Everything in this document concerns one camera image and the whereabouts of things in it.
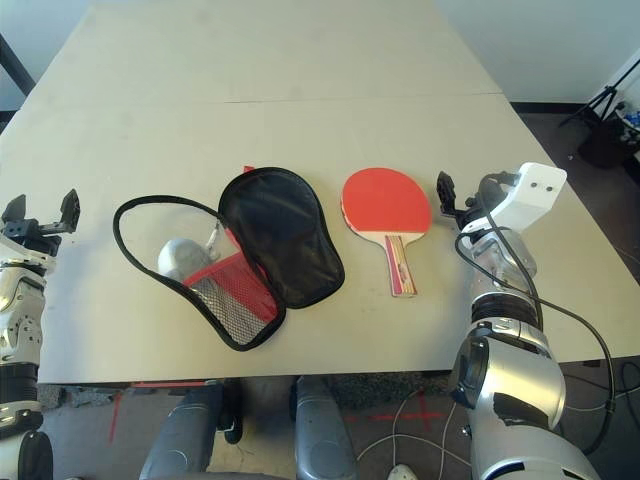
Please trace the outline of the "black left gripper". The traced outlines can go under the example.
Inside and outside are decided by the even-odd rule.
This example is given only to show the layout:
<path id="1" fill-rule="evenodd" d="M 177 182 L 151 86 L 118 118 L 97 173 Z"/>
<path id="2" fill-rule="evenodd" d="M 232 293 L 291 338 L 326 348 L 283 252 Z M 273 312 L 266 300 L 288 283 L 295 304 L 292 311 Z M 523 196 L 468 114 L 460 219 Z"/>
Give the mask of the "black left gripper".
<path id="1" fill-rule="evenodd" d="M 61 233 L 76 231 L 80 217 L 80 201 L 75 189 L 71 189 L 61 203 L 61 218 L 58 222 L 41 225 L 36 219 L 24 219 L 26 195 L 12 199 L 1 215 L 6 223 L 1 236 L 29 250 L 57 250 Z"/>

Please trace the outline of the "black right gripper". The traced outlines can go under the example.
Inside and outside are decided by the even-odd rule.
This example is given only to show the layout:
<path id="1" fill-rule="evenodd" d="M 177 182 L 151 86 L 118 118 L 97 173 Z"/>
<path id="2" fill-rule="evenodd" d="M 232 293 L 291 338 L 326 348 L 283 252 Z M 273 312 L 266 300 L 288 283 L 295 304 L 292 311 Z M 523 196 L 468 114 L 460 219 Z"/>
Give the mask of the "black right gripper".
<path id="1" fill-rule="evenodd" d="M 505 192 L 502 189 L 498 174 L 487 174 L 481 179 L 478 196 L 467 198 L 465 200 L 465 209 L 456 208 L 455 185 L 452 178 L 444 171 L 441 171 L 437 177 L 436 191 L 440 201 L 441 214 L 454 219 L 460 231 L 469 223 L 486 216 L 480 201 L 483 203 L 501 203 L 505 199 Z"/>

